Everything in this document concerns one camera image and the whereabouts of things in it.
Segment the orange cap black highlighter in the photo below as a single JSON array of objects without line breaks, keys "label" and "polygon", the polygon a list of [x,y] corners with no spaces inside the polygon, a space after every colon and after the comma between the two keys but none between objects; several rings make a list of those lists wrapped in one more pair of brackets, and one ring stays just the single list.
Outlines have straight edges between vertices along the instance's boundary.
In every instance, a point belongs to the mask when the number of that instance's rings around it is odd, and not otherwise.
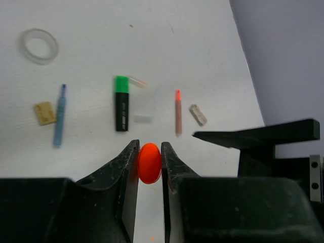
[{"label": "orange cap black highlighter", "polygon": [[145,184],[155,183],[161,175],[161,153],[154,143],[142,146],[138,155],[138,176]]}]

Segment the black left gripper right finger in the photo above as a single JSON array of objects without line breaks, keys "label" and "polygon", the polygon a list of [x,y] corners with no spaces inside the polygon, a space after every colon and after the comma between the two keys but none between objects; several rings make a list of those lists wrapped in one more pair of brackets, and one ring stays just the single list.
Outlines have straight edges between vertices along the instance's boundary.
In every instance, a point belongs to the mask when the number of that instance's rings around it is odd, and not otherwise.
[{"label": "black left gripper right finger", "polygon": [[323,205],[288,178],[201,177],[161,144],[165,242],[323,242]]}]

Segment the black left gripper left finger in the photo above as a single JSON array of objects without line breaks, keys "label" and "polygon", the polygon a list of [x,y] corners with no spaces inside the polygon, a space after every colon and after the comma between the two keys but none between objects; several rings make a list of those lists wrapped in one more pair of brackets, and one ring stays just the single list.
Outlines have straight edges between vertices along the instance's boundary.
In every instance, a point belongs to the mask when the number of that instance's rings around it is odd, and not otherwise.
[{"label": "black left gripper left finger", "polygon": [[132,242],[139,148],[78,181],[1,179],[1,242]]}]

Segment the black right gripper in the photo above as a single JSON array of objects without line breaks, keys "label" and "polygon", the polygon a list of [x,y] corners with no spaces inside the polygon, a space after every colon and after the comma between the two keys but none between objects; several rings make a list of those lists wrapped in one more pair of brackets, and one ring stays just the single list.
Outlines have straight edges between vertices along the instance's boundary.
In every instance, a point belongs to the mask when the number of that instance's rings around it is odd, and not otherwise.
[{"label": "black right gripper", "polygon": [[199,131],[193,137],[227,148],[242,149],[238,175],[281,177],[296,181],[314,202],[323,202],[323,157],[276,158],[275,146],[319,140],[319,122],[314,119],[220,132]]}]

